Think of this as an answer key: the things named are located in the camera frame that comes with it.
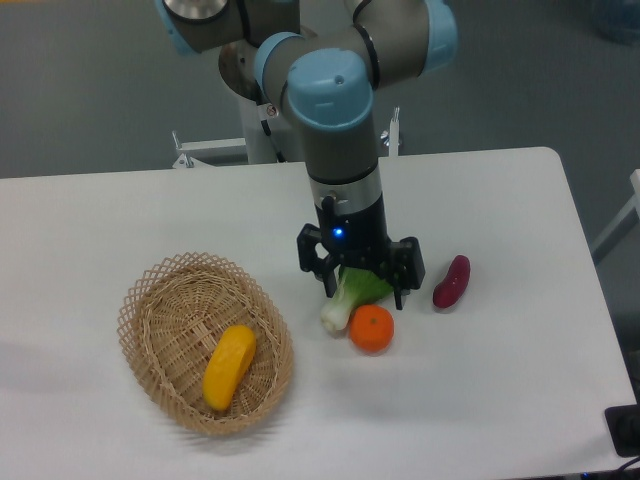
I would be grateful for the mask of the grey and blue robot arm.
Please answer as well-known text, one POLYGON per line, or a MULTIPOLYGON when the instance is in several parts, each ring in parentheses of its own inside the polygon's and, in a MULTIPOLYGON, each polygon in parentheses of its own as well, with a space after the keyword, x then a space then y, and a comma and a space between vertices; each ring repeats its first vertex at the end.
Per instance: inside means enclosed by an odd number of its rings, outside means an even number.
POLYGON ((290 125, 310 180, 318 221, 297 238, 299 264, 328 296, 335 271, 387 281, 397 304, 425 276, 417 239, 387 233, 373 103, 378 89, 447 65, 458 29, 444 1, 349 1, 351 25, 306 37, 295 1, 160 1, 179 51, 243 42, 255 53, 244 77, 290 125))

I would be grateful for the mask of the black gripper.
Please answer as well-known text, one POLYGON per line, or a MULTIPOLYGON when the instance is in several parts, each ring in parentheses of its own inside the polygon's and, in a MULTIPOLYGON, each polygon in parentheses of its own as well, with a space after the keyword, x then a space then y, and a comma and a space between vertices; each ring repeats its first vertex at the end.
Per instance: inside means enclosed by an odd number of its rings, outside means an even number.
POLYGON ((390 241, 383 196, 363 210, 339 214, 338 199, 327 195, 316 213, 319 227, 305 224, 296 239, 300 269, 323 283, 328 298, 337 291, 339 266, 370 271, 392 287, 402 310, 405 297, 421 288, 425 265, 416 237, 390 241))

